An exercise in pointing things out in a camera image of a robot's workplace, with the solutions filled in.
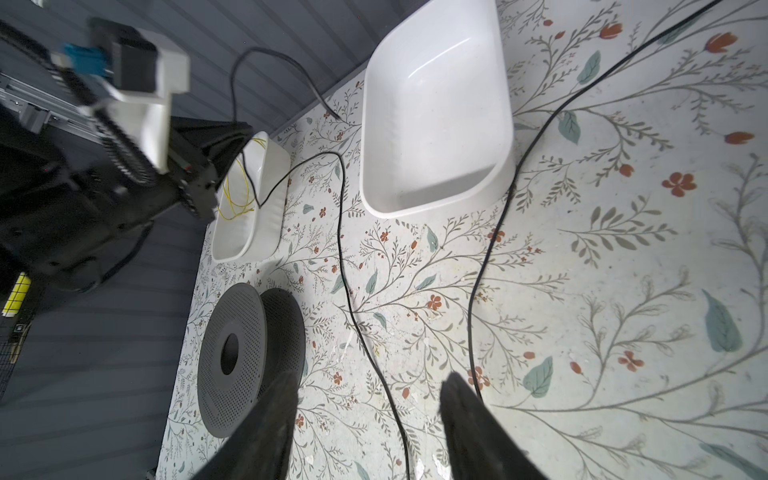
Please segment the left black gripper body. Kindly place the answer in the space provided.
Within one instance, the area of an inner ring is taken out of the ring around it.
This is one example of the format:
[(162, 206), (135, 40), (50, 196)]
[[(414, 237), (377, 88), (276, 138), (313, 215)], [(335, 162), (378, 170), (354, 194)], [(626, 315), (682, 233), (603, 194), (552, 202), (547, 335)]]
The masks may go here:
[(215, 219), (218, 188), (254, 134), (245, 122), (170, 118), (169, 176), (180, 202), (199, 220)]

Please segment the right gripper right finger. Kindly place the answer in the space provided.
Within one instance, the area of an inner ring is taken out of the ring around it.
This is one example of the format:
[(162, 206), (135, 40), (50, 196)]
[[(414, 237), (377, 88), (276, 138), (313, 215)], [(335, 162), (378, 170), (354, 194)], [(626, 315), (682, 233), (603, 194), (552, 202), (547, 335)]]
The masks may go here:
[(440, 415), (454, 479), (544, 477), (457, 372), (442, 383)]

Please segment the black cable spool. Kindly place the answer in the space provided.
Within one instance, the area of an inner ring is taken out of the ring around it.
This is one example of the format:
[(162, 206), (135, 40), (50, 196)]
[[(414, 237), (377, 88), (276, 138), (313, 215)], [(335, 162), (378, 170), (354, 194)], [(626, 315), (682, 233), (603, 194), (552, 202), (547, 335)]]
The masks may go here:
[(230, 437), (277, 376), (302, 374), (305, 360), (303, 314), (289, 291), (230, 287), (211, 314), (198, 361), (198, 405), (208, 432)]

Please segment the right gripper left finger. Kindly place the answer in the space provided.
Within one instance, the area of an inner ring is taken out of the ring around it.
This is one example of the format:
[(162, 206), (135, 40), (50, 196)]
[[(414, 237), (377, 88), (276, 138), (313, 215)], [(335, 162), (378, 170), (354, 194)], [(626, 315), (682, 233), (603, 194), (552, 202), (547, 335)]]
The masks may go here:
[(281, 373), (196, 479), (285, 479), (298, 407), (299, 379)]

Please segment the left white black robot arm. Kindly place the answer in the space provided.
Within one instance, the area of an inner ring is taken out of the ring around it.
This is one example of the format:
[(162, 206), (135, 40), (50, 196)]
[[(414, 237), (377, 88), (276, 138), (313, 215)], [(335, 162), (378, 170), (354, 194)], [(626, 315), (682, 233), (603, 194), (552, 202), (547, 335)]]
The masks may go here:
[(1, 285), (26, 274), (64, 290), (98, 252), (182, 206), (210, 222), (217, 190), (254, 135), (245, 122), (175, 116), (190, 88), (188, 55), (164, 35), (99, 17), (88, 44), (53, 52), (10, 24), (2, 41), (70, 96), (107, 162), (75, 171), (24, 114), (1, 109)]

